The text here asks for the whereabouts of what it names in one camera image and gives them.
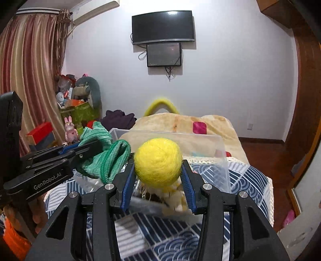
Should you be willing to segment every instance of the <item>yellow arch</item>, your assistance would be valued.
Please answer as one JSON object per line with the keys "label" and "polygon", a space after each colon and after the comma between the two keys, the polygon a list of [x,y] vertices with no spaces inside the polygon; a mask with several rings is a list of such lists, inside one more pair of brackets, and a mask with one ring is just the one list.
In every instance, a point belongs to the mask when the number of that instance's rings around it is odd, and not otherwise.
{"label": "yellow arch", "polygon": [[161,104],[164,104],[168,108],[168,111],[170,113],[179,114],[178,110],[176,109],[174,104],[170,102],[170,100],[161,98],[161,99],[156,99],[155,101],[152,102],[152,104],[145,111],[144,117],[154,114],[157,107],[159,107]]}

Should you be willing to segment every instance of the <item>transparent storage box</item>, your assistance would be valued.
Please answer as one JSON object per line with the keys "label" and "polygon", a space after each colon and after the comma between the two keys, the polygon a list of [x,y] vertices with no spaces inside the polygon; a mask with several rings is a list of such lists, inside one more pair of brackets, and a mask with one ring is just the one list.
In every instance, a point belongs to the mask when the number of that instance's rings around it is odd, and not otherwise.
{"label": "transparent storage box", "polygon": [[145,141],[167,138],[176,142],[194,172],[222,192],[231,192],[228,164],[223,139],[218,135],[186,134],[145,130],[120,130],[112,128],[113,140],[126,140],[135,152]]}

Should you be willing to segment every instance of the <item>orange sleeve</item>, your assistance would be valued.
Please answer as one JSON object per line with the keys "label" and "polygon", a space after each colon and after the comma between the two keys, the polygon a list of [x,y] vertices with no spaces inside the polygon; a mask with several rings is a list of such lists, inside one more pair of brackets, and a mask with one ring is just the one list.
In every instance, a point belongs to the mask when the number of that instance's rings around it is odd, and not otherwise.
{"label": "orange sleeve", "polygon": [[21,237],[16,230],[12,227],[8,219],[5,220],[5,229],[3,239],[16,257],[23,261],[31,247],[30,242]]}

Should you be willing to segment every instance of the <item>beige blanket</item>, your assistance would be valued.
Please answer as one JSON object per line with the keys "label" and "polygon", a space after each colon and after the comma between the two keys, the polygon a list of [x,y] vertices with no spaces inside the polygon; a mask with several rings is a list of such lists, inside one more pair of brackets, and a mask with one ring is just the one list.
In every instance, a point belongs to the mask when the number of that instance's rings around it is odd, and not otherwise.
{"label": "beige blanket", "polygon": [[223,138],[225,150],[232,157],[249,164],[232,124],[223,116],[206,115],[197,118],[173,113],[158,113],[138,119],[132,130],[193,133],[193,122],[204,122],[207,134],[220,135]]}

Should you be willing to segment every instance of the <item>green striped cloth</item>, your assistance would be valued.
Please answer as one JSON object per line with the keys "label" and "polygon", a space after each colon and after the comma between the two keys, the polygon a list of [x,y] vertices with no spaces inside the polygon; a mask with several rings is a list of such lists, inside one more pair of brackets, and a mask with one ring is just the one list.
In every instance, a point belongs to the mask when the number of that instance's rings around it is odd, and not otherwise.
{"label": "green striped cloth", "polygon": [[130,145],[122,139],[113,143],[111,134],[98,121],[95,121],[92,127],[93,129],[88,127],[84,129],[79,146],[99,140],[103,152],[78,165],[76,170],[84,176],[100,178],[104,184],[111,183],[127,162],[130,155]]}

